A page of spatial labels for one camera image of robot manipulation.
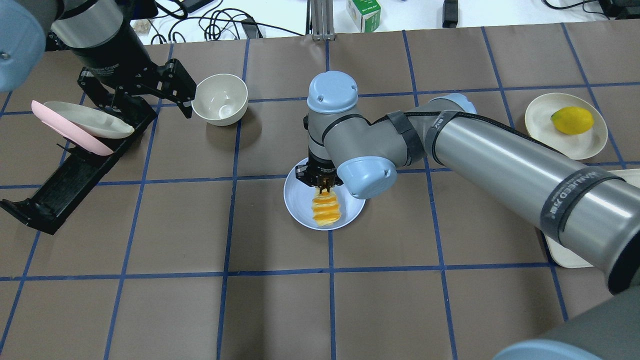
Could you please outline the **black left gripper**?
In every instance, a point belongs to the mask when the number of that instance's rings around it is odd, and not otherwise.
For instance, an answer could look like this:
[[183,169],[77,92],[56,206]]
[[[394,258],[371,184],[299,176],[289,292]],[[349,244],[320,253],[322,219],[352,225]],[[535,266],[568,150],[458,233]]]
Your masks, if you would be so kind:
[[78,48],[84,67],[77,83],[101,109],[111,107],[115,116],[144,131],[158,116],[141,95],[153,95],[178,105],[186,119],[194,114],[192,101],[197,85],[176,58],[154,63],[130,25],[122,25],[105,43]]

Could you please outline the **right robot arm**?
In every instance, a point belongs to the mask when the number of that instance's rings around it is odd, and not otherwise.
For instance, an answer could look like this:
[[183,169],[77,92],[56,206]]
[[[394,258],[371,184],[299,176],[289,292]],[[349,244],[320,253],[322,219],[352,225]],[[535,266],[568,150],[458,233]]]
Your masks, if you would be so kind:
[[491,118],[466,96],[439,96],[369,123],[358,86],[342,71],[310,82],[304,125],[308,162],[295,175],[322,190],[343,185],[353,198],[390,189],[397,168],[431,157],[491,194],[606,277],[613,295],[496,360],[637,360],[640,192],[624,178],[587,166]]

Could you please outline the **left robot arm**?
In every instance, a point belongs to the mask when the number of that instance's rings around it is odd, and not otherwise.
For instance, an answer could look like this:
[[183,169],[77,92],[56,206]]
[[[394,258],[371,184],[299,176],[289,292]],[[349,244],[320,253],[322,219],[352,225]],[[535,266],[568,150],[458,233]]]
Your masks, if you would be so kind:
[[154,63],[114,0],[3,0],[0,25],[2,92],[27,80],[52,32],[80,59],[78,85],[99,109],[133,120],[143,113],[135,99],[151,95],[192,117],[193,78],[178,59]]

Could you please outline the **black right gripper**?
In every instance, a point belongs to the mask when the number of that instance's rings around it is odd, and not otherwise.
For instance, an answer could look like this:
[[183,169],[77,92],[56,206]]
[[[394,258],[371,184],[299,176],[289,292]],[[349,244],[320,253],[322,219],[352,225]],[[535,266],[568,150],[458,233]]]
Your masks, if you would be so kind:
[[331,159],[308,156],[307,160],[295,166],[295,178],[309,187],[317,188],[317,195],[330,194],[331,189],[345,183],[338,176],[338,170]]

